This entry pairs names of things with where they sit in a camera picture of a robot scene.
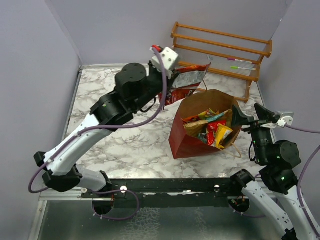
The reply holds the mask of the red Doritos chip bag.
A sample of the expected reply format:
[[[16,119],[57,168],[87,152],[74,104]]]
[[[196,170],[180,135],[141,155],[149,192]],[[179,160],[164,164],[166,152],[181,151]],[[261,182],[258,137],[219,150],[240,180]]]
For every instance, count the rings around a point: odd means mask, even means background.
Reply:
[[[211,63],[205,65],[192,65],[188,67],[177,68],[174,73],[177,77],[170,86],[165,97],[164,106],[174,104],[191,96],[203,82]]]

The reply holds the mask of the brown red paper bag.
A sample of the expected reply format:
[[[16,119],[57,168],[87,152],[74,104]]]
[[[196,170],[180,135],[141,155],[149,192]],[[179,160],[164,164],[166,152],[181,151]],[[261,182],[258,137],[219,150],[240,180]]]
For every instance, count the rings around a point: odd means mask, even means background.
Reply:
[[[217,89],[204,90],[185,98],[171,127],[169,145],[174,159],[226,153],[241,131],[232,127],[235,97]]]

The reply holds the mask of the orange Fox's candy bag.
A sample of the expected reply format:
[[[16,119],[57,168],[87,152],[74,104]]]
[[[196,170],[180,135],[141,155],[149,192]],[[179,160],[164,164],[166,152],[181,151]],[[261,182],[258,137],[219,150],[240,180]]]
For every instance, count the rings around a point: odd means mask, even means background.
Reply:
[[[184,124],[193,123],[193,122],[197,122],[200,120],[206,120],[210,117],[214,117],[214,116],[218,115],[219,113],[220,113],[219,110],[213,111],[211,108],[208,108],[207,110],[199,113],[198,115],[186,117],[186,118],[182,119],[182,121]]]

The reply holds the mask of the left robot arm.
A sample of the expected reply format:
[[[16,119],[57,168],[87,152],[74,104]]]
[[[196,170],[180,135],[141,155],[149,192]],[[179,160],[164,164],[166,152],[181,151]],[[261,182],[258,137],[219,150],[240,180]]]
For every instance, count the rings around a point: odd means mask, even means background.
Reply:
[[[148,68],[140,63],[125,65],[114,77],[114,90],[100,97],[78,128],[54,149],[34,155],[36,164],[45,171],[42,179],[46,188],[60,193],[87,188],[106,197],[111,190],[107,174],[77,166],[77,161],[100,140],[118,129],[130,128],[134,115],[173,85],[178,76],[174,68],[157,59],[150,60]]]

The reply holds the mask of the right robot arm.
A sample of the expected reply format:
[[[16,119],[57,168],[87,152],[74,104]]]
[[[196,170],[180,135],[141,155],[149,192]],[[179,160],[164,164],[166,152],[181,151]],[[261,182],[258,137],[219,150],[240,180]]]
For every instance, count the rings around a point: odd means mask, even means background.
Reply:
[[[229,189],[253,202],[273,222],[283,240],[318,240],[320,226],[301,193],[302,178],[293,171],[302,162],[298,146],[288,140],[273,142],[271,136],[272,129],[291,128],[294,114],[272,112],[258,103],[254,108],[257,119],[233,105],[231,125],[241,126],[243,132],[251,135],[254,162],[262,166],[261,180],[279,202],[273,201],[245,169],[230,177]]]

